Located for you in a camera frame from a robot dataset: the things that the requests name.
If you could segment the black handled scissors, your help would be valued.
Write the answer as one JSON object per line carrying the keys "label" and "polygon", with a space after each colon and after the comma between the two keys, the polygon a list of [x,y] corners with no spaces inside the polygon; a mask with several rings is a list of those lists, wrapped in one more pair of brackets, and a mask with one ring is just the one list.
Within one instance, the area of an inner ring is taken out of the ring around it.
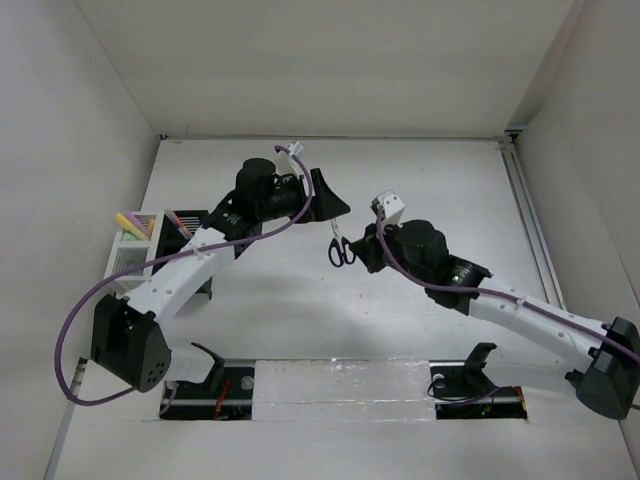
{"label": "black handled scissors", "polygon": [[341,234],[336,219],[330,220],[333,238],[329,243],[327,255],[329,262],[335,268],[355,263],[355,254],[351,251],[351,242]]}

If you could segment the pink red marker pen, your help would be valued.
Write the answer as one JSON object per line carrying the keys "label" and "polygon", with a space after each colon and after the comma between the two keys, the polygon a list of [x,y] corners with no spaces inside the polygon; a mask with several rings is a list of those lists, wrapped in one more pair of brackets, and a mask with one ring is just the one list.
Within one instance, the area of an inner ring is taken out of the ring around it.
{"label": "pink red marker pen", "polygon": [[176,213],[171,209],[166,209],[164,211],[165,216],[171,222],[171,224],[175,227],[175,229],[187,240],[192,238],[192,234],[188,231],[186,226],[183,224],[181,219],[176,215]]}

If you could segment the yellow highlighter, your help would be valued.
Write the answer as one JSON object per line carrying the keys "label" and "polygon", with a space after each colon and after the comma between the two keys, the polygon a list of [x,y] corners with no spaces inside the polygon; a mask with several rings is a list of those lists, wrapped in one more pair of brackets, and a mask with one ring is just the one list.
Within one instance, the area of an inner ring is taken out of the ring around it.
{"label": "yellow highlighter", "polygon": [[147,241],[150,237],[133,222],[131,222],[123,213],[115,214],[115,221],[123,230],[130,233],[134,238],[140,241]]}

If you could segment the blue ballpoint pen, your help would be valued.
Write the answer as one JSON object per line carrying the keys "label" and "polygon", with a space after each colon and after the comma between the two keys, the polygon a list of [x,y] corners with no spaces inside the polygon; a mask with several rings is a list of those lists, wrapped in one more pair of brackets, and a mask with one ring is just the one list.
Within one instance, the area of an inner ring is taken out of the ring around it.
{"label": "blue ballpoint pen", "polygon": [[185,239],[191,239],[193,237],[193,234],[188,230],[186,225],[182,222],[182,220],[177,215],[173,215],[172,220],[175,226],[177,227],[177,229],[179,230],[179,232],[181,233],[181,235]]}

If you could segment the jar of rubber bands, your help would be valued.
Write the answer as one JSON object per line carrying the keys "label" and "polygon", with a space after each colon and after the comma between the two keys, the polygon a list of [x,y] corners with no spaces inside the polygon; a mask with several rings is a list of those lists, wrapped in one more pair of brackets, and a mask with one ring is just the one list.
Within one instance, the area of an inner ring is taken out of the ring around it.
{"label": "jar of rubber bands", "polygon": [[147,261],[147,249],[143,248],[119,248],[116,251],[113,272],[119,273],[143,264]]}

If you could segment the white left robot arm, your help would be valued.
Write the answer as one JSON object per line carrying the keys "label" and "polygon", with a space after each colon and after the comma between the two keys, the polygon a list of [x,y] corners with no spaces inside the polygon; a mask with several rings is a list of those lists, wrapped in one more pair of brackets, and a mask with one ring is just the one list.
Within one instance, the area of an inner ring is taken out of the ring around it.
{"label": "white left robot arm", "polygon": [[218,270],[261,238],[265,223],[324,222],[349,213],[320,169],[311,170],[310,179],[313,192],[307,194],[302,176],[280,175],[267,159],[246,160],[234,189],[170,261],[123,297],[107,295],[96,304],[91,360],[141,393],[165,381],[188,382],[201,396],[216,394],[223,358],[195,341],[171,339],[169,324]]}

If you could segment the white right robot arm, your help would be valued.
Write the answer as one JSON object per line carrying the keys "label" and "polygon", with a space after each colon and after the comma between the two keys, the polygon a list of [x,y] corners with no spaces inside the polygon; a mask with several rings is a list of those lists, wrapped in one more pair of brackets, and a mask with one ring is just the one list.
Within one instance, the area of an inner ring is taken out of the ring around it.
{"label": "white right robot arm", "polygon": [[390,267],[421,286],[443,308],[499,325],[560,357],[548,373],[591,411],[614,420],[635,409],[639,390],[639,330],[617,317],[584,318],[499,281],[489,269],[450,253],[426,220],[366,227],[351,251],[370,273]]}

